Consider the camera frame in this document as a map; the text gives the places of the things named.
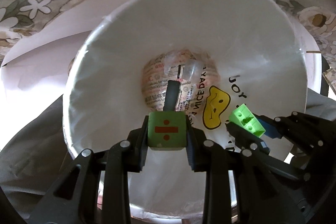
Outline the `bright green plastic block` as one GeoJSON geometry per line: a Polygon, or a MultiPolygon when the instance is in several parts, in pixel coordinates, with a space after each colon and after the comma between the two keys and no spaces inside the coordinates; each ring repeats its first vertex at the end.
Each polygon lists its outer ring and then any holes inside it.
{"type": "Polygon", "coordinates": [[[237,107],[229,115],[229,122],[240,126],[258,138],[266,132],[265,128],[245,104],[237,107]]]}

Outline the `green wooden division block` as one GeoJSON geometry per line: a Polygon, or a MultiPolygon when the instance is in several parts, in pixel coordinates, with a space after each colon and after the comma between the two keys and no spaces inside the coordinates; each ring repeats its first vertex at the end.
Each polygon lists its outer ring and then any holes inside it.
{"type": "Polygon", "coordinates": [[[148,119],[148,146],[155,149],[183,149],[187,146],[187,119],[182,111],[155,111],[148,119]]]}

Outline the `black cylinder roll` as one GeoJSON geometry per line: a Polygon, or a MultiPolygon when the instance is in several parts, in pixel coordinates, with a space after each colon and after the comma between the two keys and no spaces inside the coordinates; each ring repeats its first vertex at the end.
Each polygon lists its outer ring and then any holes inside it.
{"type": "Polygon", "coordinates": [[[163,111],[174,111],[179,98],[181,83],[179,81],[168,80],[163,111]]]}

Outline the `white lined trash bin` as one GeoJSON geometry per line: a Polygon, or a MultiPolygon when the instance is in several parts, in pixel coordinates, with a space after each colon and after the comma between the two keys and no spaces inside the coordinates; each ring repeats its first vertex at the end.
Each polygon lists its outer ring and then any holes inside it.
{"type": "Polygon", "coordinates": [[[168,80],[181,83],[176,111],[223,148],[245,104],[270,118],[306,109],[321,86],[310,33],[273,0],[129,0],[91,32],[64,94],[72,156],[101,152],[162,111],[168,80]]]}

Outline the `grey trousers leg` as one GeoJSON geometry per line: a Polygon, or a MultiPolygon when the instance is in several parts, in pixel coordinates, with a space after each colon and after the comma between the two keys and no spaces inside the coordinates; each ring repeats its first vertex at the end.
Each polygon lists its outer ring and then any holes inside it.
{"type": "Polygon", "coordinates": [[[1,188],[24,220],[72,161],[62,121],[59,97],[1,151],[1,188]]]}

